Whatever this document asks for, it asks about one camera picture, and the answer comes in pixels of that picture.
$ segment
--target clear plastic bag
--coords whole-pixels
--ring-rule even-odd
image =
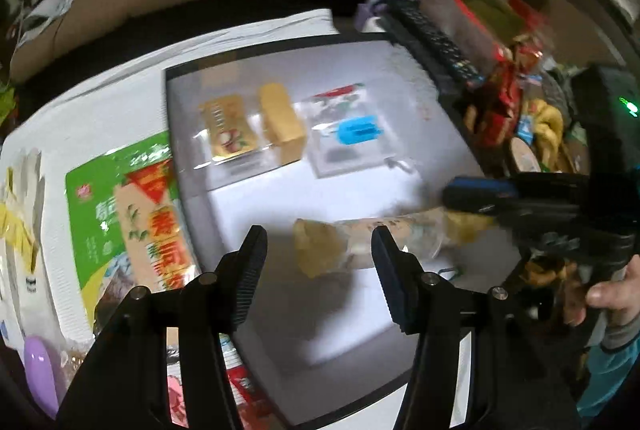
[[[396,142],[364,84],[317,94],[302,102],[308,157],[318,177],[382,165]]]
[[[388,227],[398,247],[422,262],[433,260],[446,238],[440,208],[401,217],[333,224],[298,219],[293,227],[298,267],[309,278],[373,267],[371,233],[378,226]]]

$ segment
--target white cloth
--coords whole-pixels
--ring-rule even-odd
[[[73,258],[66,174],[108,150],[167,129],[165,68],[254,44],[336,32],[331,13],[315,10],[180,42],[73,87],[7,137],[0,155],[1,175],[20,150],[36,148],[42,152],[40,171],[45,180],[42,252],[60,329],[66,338],[86,342],[92,337]]]
[[[73,2],[74,0],[43,0],[39,3],[22,21],[22,35],[16,49],[37,38],[55,19],[69,11]],[[31,26],[43,18],[46,20],[40,25]]]

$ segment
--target table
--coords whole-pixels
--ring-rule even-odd
[[[41,242],[52,296],[63,334],[76,341],[91,337],[80,299],[72,258],[64,179],[67,172],[108,150],[144,139],[167,128],[163,70],[181,62],[277,39],[335,33],[326,10],[287,19],[249,24],[204,35],[123,64],[66,92],[30,118],[5,142],[0,171],[20,150],[37,143],[46,180]],[[469,344],[462,343],[459,385],[462,403],[454,421],[462,422],[469,386]],[[337,422],[335,429],[390,428],[403,389]]]

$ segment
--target sushi seaweed package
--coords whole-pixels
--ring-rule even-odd
[[[197,275],[166,132],[72,170],[66,197],[82,301],[94,334],[133,286],[159,292]]]

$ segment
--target plastic wrap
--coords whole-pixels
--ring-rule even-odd
[[[385,219],[342,220],[329,224],[298,219],[293,227],[296,260],[309,278],[326,273],[374,266],[371,233],[388,227],[396,244],[421,262],[436,258],[442,246],[460,246],[475,240],[491,225],[483,216],[434,208]]]
[[[204,172],[212,189],[275,170],[279,148],[265,135],[258,89],[216,86],[209,71],[188,74],[201,86],[185,85],[184,98],[197,100],[183,111],[194,123],[193,170]]]
[[[7,172],[0,203],[0,329],[22,354],[25,336],[64,347],[51,300],[37,226],[42,216],[40,153],[24,153]]]
[[[364,84],[333,89],[302,102],[308,156],[318,177],[382,165],[396,141]]]
[[[276,430],[282,428],[273,415],[269,401],[254,385],[229,336],[226,334],[219,334],[218,336],[225,360],[226,376],[245,430]],[[180,363],[177,360],[167,359],[166,371],[171,420],[178,426],[188,428],[189,422],[182,392]]]
[[[493,72],[503,46],[461,0],[420,0],[420,11],[456,43],[483,76]]]

